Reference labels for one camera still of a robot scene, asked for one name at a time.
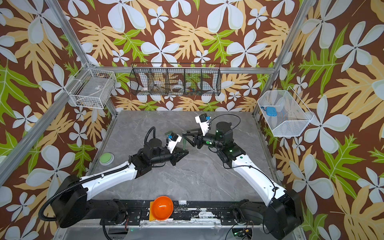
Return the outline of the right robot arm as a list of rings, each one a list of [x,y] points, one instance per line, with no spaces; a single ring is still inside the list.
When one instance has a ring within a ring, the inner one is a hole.
[[[294,190],[286,190],[260,170],[235,143],[234,128],[229,122],[218,122],[214,134],[209,131],[213,118],[207,114],[195,117],[196,129],[187,130],[183,138],[193,147],[207,146],[218,155],[227,170],[234,170],[257,192],[264,206],[242,200],[234,205],[234,218],[239,223],[261,224],[266,234],[282,240],[304,221],[301,199]]]

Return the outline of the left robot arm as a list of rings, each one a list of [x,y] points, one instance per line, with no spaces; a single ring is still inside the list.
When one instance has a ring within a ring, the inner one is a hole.
[[[156,137],[156,128],[151,127],[144,139],[143,148],[128,161],[101,173],[82,178],[65,178],[56,193],[40,208],[38,217],[45,222],[58,222],[61,228],[68,228],[86,219],[105,219],[121,223],[126,207],[117,199],[94,200],[98,194],[121,183],[135,180],[161,163],[176,165],[188,155],[188,151],[177,146],[182,136],[170,133],[164,145]]]

